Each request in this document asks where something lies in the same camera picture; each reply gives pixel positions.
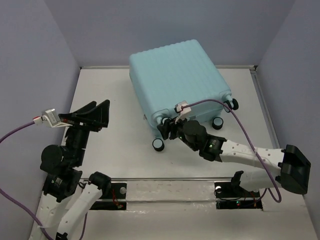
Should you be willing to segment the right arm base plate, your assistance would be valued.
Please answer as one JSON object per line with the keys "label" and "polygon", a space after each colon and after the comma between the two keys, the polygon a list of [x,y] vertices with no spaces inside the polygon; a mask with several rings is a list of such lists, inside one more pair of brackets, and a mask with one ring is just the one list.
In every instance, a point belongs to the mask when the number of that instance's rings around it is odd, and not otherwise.
{"label": "right arm base plate", "polygon": [[232,186],[230,182],[216,182],[214,195],[218,210],[263,209],[263,204],[259,201],[259,192],[249,192],[241,187]]}

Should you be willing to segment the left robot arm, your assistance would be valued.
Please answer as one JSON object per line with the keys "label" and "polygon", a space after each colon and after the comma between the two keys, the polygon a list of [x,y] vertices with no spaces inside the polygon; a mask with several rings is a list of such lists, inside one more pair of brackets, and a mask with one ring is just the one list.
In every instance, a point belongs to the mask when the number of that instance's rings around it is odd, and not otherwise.
{"label": "left robot arm", "polygon": [[41,153],[40,169],[47,176],[42,187],[31,240],[69,240],[95,201],[110,194],[111,178],[100,172],[89,177],[82,194],[65,211],[79,185],[90,132],[99,132],[109,124],[110,101],[92,101],[70,113],[57,113],[54,108],[44,110],[33,119],[36,125],[66,128],[64,145],[48,145]]}

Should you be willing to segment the light blue hard-shell suitcase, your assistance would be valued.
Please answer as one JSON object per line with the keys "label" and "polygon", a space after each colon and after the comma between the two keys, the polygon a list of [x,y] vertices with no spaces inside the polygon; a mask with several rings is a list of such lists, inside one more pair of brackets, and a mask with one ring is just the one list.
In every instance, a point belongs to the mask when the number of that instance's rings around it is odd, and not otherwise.
{"label": "light blue hard-shell suitcase", "polygon": [[224,124],[222,111],[239,108],[231,88],[196,39],[131,54],[129,77],[157,152],[165,148],[157,126],[178,116],[176,105],[195,104],[188,117],[200,123],[210,121],[215,130]]}

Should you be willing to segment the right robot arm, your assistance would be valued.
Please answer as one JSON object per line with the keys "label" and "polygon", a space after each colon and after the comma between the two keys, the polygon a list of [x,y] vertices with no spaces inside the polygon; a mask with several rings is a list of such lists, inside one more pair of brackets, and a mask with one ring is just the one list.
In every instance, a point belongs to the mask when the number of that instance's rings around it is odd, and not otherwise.
{"label": "right robot arm", "polygon": [[235,172],[230,183],[230,190],[235,196],[272,187],[281,187],[298,195],[308,192],[311,163],[294,145],[277,149],[250,147],[211,135],[196,120],[167,118],[157,129],[164,140],[180,139],[207,161],[257,168],[255,172]]}

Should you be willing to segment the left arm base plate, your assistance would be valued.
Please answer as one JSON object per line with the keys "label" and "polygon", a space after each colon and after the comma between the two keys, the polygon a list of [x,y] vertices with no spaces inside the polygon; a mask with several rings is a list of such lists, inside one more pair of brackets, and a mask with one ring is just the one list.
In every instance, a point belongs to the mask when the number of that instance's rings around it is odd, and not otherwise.
{"label": "left arm base plate", "polygon": [[127,209],[127,183],[112,182],[108,193],[104,193],[90,208],[92,211],[125,211]]}

